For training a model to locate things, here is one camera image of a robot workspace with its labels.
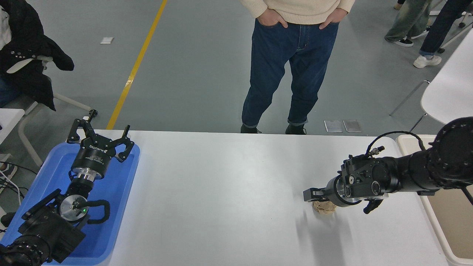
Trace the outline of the person's right hand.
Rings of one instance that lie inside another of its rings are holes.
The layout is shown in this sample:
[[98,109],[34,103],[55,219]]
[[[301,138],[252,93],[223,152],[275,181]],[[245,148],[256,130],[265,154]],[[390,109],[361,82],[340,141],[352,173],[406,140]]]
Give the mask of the person's right hand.
[[281,24],[282,27],[288,28],[288,23],[275,10],[267,8],[261,15],[257,17],[258,22],[263,26],[274,26]]

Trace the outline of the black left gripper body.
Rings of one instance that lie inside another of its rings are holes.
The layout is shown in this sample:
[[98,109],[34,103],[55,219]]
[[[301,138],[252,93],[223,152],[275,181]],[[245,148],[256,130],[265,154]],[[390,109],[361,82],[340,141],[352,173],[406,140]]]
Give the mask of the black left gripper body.
[[115,147],[111,142],[111,139],[101,135],[84,138],[71,166],[72,172],[78,174],[81,170],[88,168],[97,175],[106,174],[112,157],[116,155]]

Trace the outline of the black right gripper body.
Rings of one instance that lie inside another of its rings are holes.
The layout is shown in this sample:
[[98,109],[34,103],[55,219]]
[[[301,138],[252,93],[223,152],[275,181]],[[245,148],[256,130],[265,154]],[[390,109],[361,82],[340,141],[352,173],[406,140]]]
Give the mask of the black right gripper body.
[[337,176],[327,183],[324,189],[324,196],[337,207],[351,207],[361,202],[360,199],[347,197],[345,194],[345,184],[341,176]]

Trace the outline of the person's left hand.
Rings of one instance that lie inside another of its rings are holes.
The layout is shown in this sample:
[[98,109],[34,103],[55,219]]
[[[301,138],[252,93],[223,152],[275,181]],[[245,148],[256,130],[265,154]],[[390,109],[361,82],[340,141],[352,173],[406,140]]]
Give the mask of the person's left hand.
[[335,10],[333,10],[332,13],[328,15],[326,20],[319,25],[319,29],[322,30],[326,28],[329,24],[331,23],[339,23],[341,20],[343,20],[346,15],[348,14],[348,11],[337,7]]

